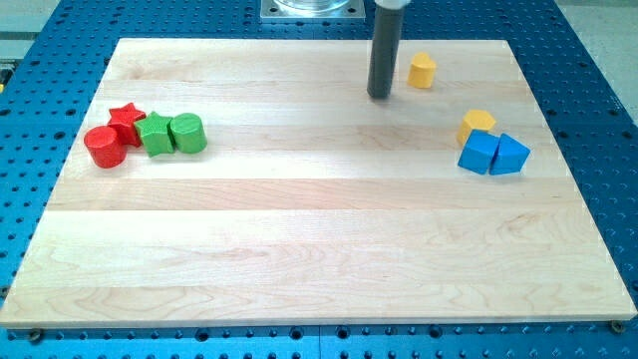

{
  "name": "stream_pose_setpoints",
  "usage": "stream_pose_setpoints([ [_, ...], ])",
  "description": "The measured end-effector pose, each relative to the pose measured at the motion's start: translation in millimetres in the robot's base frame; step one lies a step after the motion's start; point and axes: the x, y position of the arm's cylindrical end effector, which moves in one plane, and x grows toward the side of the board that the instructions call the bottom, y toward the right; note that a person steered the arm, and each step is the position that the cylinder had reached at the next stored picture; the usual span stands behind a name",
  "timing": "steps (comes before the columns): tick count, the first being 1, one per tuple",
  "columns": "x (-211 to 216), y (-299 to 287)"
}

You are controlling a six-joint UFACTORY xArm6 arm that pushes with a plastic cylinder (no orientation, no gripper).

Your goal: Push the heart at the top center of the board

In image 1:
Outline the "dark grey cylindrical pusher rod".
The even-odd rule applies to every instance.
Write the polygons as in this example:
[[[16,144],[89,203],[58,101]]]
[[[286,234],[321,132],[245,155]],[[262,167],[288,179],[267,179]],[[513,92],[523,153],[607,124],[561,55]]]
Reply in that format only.
[[[367,83],[368,95],[373,99],[390,95],[404,14],[404,4],[376,6]]]

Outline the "white rod holder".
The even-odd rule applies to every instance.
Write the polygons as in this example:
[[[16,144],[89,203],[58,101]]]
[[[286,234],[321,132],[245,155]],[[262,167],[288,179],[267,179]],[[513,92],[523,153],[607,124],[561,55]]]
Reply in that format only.
[[[375,3],[384,9],[403,9],[411,3],[411,0],[375,0]]]

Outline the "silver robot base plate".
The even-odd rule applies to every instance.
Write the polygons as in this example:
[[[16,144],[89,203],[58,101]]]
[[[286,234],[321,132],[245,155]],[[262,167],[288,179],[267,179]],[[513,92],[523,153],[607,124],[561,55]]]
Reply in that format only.
[[[261,0],[260,17],[288,19],[364,19],[363,0]]]

